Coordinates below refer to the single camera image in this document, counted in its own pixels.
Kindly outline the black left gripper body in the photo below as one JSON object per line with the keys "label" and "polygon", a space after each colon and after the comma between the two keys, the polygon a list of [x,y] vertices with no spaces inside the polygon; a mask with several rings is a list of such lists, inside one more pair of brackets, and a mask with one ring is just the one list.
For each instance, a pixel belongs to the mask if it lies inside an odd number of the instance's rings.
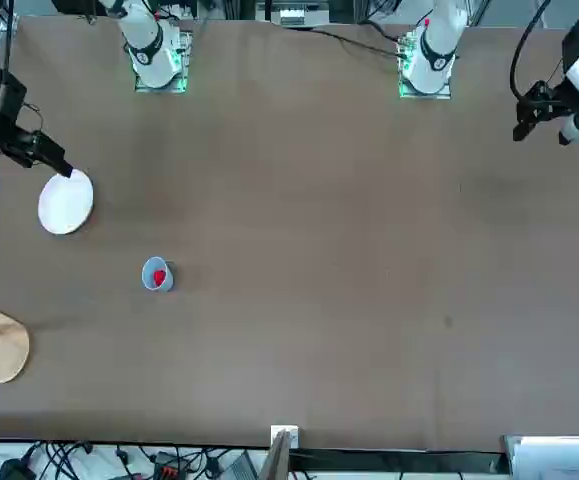
{"label": "black left gripper body", "polygon": [[572,115],[578,110],[578,91],[572,83],[544,86],[546,106],[542,108],[542,120],[551,121]]}

